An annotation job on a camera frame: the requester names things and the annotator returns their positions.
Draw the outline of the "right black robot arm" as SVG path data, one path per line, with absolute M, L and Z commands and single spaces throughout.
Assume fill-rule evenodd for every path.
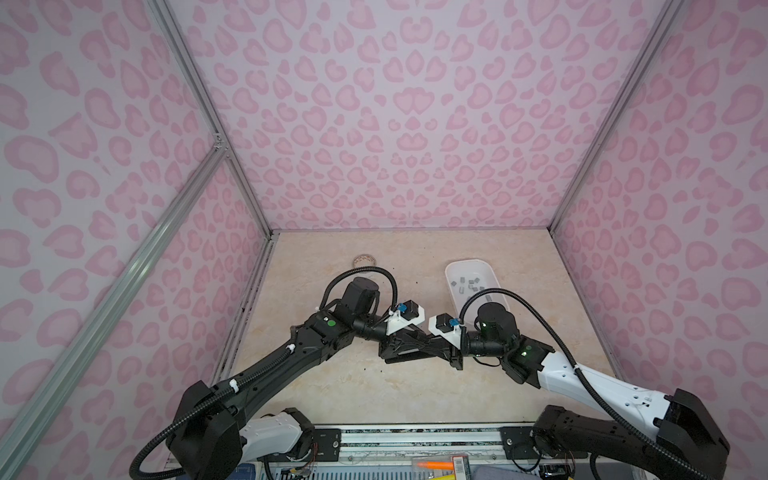
M 576 450 L 618 460 L 659 479 L 721 479 L 730 444 L 703 401 L 678 389 L 645 389 L 579 364 L 562 341 L 554 346 L 523 335 L 498 302 L 483 304 L 477 330 L 447 313 L 428 321 L 460 369 L 466 357 L 498 359 L 515 383 L 543 389 L 606 414 L 599 420 L 547 406 L 532 435 L 548 453 Z

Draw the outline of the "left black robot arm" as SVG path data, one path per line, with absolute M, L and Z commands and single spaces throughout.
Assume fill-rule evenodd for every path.
M 183 395 L 166 439 L 181 471 L 191 479 L 225 479 L 245 460 L 285 455 L 299 462 L 316 453 L 314 425 L 296 408 L 257 418 L 275 395 L 308 370 L 329 360 L 355 338 L 384 342 L 415 329 L 425 310 L 413 300 L 394 301 L 377 313 L 379 287 L 354 278 L 339 299 L 325 295 L 290 337 L 251 367 L 213 386 L 199 382 Z

